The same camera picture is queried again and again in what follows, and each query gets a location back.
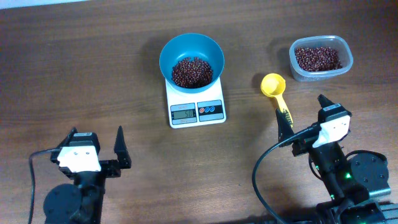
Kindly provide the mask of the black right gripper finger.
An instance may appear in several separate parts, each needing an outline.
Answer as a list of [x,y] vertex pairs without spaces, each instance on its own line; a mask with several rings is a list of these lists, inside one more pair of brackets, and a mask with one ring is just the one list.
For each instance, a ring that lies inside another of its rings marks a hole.
[[285,147],[292,144],[292,140],[286,141],[294,135],[292,129],[292,120],[287,112],[282,112],[280,109],[275,110],[277,124],[278,124],[278,143],[280,147]]
[[322,94],[320,94],[317,99],[322,108],[326,108],[328,106],[334,105],[334,102],[332,102],[331,100],[329,100],[326,96],[324,96]]

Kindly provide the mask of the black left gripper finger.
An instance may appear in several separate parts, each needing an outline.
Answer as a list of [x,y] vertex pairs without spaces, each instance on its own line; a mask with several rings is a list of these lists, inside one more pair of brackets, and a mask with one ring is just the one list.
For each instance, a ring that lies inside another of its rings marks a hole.
[[117,155],[120,169],[131,168],[131,158],[124,140],[124,133],[122,126],[118,127],[115,145],[114,145],[114,153]]
[[60,148],[62,148],[62,147],[67,146],[67,145],[69,144],[71,138],[73,137],[73,135],[74,135],[75,133],[77,133],[77,128],[76,128],[76,127],[73,127],[73,128],[71,129],[71,131],[67,134],[67,136],[65,137],[65,139],[62,140],[61,143],[57,146],[57,149],[60,149]]

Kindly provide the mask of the yellow plastic measuring scoop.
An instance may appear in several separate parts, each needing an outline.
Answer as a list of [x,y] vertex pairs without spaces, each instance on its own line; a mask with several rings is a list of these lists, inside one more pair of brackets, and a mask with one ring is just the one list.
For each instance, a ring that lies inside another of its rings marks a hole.
[[277,102],[279,111],[284,115],[288,124],[292,128],[294,126],[292,115],[283,99],[283,93],[286,88],[285,79],[277,73],[267,74],[261,82],[261,91],[269,98],[274,98]]

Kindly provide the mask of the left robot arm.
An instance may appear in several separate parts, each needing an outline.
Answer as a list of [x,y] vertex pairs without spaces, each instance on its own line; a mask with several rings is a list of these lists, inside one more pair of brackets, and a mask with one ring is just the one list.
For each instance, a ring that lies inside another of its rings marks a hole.
[[73,128],[51,153],[50,161],[73,182],[60,184],[47,194],[43,205],[45,223],[101,222],[106,180],[119,178],[123,169],[131,168],[121,126],[114,144],[117,158],[100,160],[99,152],[100,142],[96,133],[80,133]]

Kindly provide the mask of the white digital kitchen scale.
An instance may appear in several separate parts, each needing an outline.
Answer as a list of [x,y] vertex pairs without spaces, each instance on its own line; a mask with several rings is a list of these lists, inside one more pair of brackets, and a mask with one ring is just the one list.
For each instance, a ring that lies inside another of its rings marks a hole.
[[190,128],[226,121],[221,79],[203,92],[183,93],[165,82],[169,125],[174,129]]

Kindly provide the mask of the red beans in bowl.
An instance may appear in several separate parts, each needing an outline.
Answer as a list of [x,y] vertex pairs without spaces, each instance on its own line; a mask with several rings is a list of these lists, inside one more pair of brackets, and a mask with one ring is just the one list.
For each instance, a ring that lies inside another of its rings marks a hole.
[[201,88],[209,85],[212,79],[211,65],[198,57],[184,58],[172,68],[172,80],[182,88]]

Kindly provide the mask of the teal plastic bowl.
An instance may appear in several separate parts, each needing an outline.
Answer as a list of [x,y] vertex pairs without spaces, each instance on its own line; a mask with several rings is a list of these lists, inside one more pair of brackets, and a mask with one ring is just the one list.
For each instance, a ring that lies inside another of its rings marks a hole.
[[[207,61],[213,69],[212,82],[201,88],[182,88],[172,80],[172,68],[184,58],[194,57]],[[224,54],[221,47],[203,34],[188,33],[174,37],[162,49],[159,57],[160,70],[176,90],[184,93],[199,93],[211,87],[224,69]]]

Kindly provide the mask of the red beans in container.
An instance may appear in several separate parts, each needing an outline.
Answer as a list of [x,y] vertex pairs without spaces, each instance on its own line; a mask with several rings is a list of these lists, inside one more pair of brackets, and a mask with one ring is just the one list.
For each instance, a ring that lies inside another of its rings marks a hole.
[[307,72],[323,72],[342,68],[338,51],[330,47],[297,48],[294,50],[299,67]]

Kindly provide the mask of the clear plastic container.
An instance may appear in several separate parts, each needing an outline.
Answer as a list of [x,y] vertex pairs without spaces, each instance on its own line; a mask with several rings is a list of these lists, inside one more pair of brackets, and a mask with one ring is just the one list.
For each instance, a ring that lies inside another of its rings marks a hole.
[[[337,50],[342,68],[320,72],[303,70],[296,59],[295,50],[298,48],[330,47]],[[293,78],[298,82],[315,82],[336,77],[348,72],[353,65],[353,56],[347,42],[337,35],[319,35],[296,40],[289,49],[290,70]]]

